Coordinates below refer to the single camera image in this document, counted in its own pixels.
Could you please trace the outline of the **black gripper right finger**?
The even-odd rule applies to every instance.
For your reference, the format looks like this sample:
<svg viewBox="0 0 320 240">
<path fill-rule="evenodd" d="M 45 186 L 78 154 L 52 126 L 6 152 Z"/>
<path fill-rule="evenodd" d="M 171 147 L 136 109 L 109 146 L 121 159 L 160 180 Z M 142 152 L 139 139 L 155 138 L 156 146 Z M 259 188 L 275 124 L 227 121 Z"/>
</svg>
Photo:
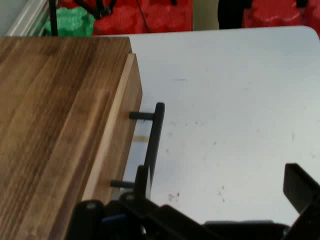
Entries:
<svg viewBox="0 0 320 240">
<path fill-rule="evenodd" d="M 285 240 L 318 240 L 320 238 L 320 185 L 297 163 L 287 163 L 283 193 L 299 213 L 284 235 Z"/>
</svg>

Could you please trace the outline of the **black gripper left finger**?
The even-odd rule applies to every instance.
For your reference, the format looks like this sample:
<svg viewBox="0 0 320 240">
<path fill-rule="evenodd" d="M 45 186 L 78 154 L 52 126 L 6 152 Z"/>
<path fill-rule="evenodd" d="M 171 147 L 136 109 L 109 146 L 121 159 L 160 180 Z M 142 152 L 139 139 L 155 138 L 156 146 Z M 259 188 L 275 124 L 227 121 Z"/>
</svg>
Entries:
<svg viewBox="0 0 320 240">
<path fill-rule="evenodd" d="M 150 168 L 140 165 L 134 188 L 103 204 L 85 200 L 72 213 L 74 240 L 213 240 L 215 235 L 174 208 L 146 198 Z"/>
</svg>

